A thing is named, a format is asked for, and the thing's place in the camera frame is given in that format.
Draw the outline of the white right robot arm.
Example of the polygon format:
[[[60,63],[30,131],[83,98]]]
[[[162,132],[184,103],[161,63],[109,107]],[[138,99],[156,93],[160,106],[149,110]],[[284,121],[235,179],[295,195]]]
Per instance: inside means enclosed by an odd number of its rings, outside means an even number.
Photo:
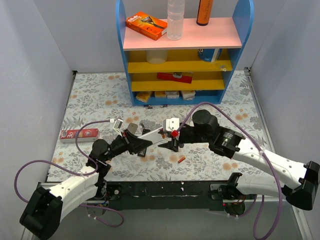
[[[215,154],[246,163],[268,174],[262,178],[249,178],[233,173],[222,185],[210,188],[214,199],[237,199],[241,195],[279,197],[306,211],[313,209],[320,185],[320,166],[314,161],[296,162],[277,155],[232,129],[222,127],[218,119],[207,110],[192,115],[193,125],[182,125],[178,118],[163,121],[163,133],[171,137],[162,148],[178,151],[184,144],[207,143]]]

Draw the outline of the black remote control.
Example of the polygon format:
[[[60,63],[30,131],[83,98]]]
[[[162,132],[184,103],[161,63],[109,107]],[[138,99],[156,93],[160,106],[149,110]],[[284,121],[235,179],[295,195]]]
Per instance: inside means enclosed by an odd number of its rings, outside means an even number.
[[[137,155],[144,158],[146,156],[147,148],[142,149]]]

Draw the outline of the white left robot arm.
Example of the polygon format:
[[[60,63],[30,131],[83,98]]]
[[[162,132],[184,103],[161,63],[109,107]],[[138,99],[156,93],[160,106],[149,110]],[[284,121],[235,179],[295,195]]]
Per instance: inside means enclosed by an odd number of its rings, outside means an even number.
[[[96,140],[80,172],[51,188],[39,187],[33,192],[20,217],[20,224],[39,239],[49,239],[72,210],[88,199],[101,200],[106,196],[104,178],[111,168],[107,161],[124,152],[138,154],[161,140],[156,131],[136,136],[128,130],[111,144],[104,139]]]

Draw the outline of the white remote control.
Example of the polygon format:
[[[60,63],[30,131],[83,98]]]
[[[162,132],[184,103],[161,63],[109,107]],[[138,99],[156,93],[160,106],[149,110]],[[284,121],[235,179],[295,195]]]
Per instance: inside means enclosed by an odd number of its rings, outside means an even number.
[[[152,142],[153,145],[155,145],[155,144],[164,140],[162,138],[162,133],[165,134],[166,138],[168,137],[168,135],[163,132],[163,128],[160,127],[155,130],[152,130],[148,133],[145,133],[145,134],[139,136],[138,138],[142,139],[142,140],[150,141],[150,142]]]

